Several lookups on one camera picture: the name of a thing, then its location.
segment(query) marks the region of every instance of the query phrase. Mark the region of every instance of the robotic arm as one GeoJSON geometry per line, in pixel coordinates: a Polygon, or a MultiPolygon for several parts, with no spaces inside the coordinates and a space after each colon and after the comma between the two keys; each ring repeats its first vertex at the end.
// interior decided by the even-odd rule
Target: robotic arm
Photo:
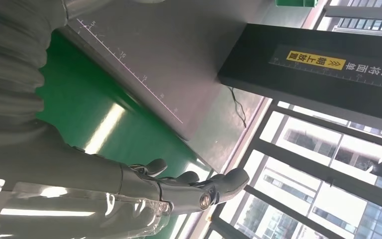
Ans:
{"type": "Polygon", "coordinates": [[[204,182],[193,172],[155,178],[163,160],[127,166],[88,155],[35,118],[51,32],[96,2],[107,0],[0,1],[0,237],[146,236],[169,215],[225,202],[249,181],[242,169],[204,182]]]}

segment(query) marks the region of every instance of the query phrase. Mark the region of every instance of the window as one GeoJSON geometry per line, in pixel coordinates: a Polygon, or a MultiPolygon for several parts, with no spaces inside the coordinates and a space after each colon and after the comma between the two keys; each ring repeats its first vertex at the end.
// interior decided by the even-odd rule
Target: window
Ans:
{"type": "Polygon", "coordinates": [[[289,186],[287,184],[284,184],[281,181],[276,180],[276,179],[272,178],[269,175],[264,176],[264,180],[269,182],[269,183],[271,183],[271,184],[273,184],[273,185],[275,185],[278,188],[283,189],[284,191],[294,195],[295,197],[297,197],[299,199],[302,199],[302,200],[304,200],[304,201],[306,201],[308,203],[312,202],[313,198],[310,197],[309,195],[307,195],[307,194],[301,192],[300,190],[297,190],[297,189],[295,189],[295,188],[293,188],[293,187],[291,187],[291,186],[289,186]]]}
{"type": "Polygon", "coordinates": [[[320,139],[292,129],[286,133],[285,140],[327,157],[331,157],[336,150],[336,145],[325,142],[325,139],[320,139]]]}
{"type": "Polygon", "coordinates": [[[314,150],[316,145],[316,141],[311,135],[302,134],[294,130],[288,131],[286,140],[309,150],[314,150]]]}
{"type": "Polygon", "coordinates": [[[328,213],[328,212],[326,212],[326,211],[324,211],[318,207],[314,207],[314,209],[312,211],[313,211],[313,213],[315,213],[315,214],[319,215],[320,217],[328,220],[329,222],[347,230],[348,232],[350,232],[352,234],[354,234],[356,229],[357,229],[353,225],[346,223],[344,220],[339,219],[336,216],[334,216],[334,215],[332,215],[332,214],[330,214],[330,213],[328,213]]]}
{"type": "MultiPolygon", "coordinates": [[[[375,201],[380,206],[375,205],[367,196],[360,198],[358,191],[345,191],[350,187],[344,184],[337,187],[312,176],[317,164],[323,164],[382,188],[382,177],[374,174],[379,161],[382,164],[382,130],[287,103],[269,110],[271,117],[261,126],[264,130],[253,139],[257,146],[248,149],[252,153],[240,164],[251,182],[222,207],[219,218],[251,239],[325,239],[319,233],[329,238],[382,239],[380,200],[375,201]],[[307,169],[293,160],[273,158],[281,156],[295,157],[307,169]],[[329,231],[315,232],[303,223],[329,231]]],[[[322,170],[332,175],[326,167],[322,170]]]]}

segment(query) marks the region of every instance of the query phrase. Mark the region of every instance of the green epoxy floor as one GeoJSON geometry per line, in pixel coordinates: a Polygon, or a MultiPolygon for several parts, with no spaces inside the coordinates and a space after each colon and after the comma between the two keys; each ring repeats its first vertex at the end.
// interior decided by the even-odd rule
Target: green epoxy floor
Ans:
{"type": "MultiPolygon", "coordinates": [[[[45,110],[37,116],[55,125],[66,143],[85,148],[113,107],[121,111],[101,144],[100,155],[126,164],[163,158],[168,169],[162,176],[178,176],[196,156],[163,122],[138,105],[110,75],[75,48],[61,34],[52,35],[48,63],[41,69],[45,86],[37,90],[45,110]]],[[[168,239],[176,218],[152,238],[168,239]]]]}

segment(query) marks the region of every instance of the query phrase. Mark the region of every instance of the plastic wrap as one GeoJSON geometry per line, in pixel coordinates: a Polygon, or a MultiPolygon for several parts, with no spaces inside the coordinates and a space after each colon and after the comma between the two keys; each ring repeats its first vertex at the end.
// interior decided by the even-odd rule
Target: plastic wrap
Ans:
{"type": "Polygon", "coordinates": [[[158,233],[169,204],[144,198],[0,180],[0,238],[123,239],[158,233]]]}

